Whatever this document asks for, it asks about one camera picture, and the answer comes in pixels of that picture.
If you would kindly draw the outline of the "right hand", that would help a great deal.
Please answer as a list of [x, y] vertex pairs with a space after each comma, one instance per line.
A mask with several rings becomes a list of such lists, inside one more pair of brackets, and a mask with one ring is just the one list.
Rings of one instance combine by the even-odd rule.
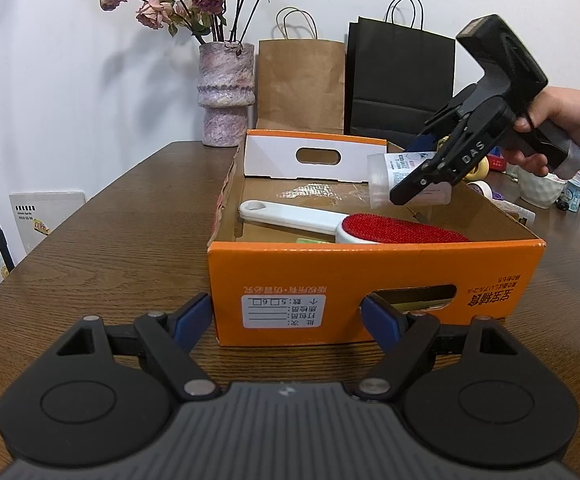
[[[532, 126], [540, 126], [546, 120], [564, 129], [570, 138], [580, 146], [580, 90], [547, 87], [529, 105], [527, 115], [520, 117], [514, 129], [525, 133]], [[534, 174], [544, 177], [548, 174], [548, 160], [543, 154], [525, 156], [521, 151], [502, 150], [507, 162]]]

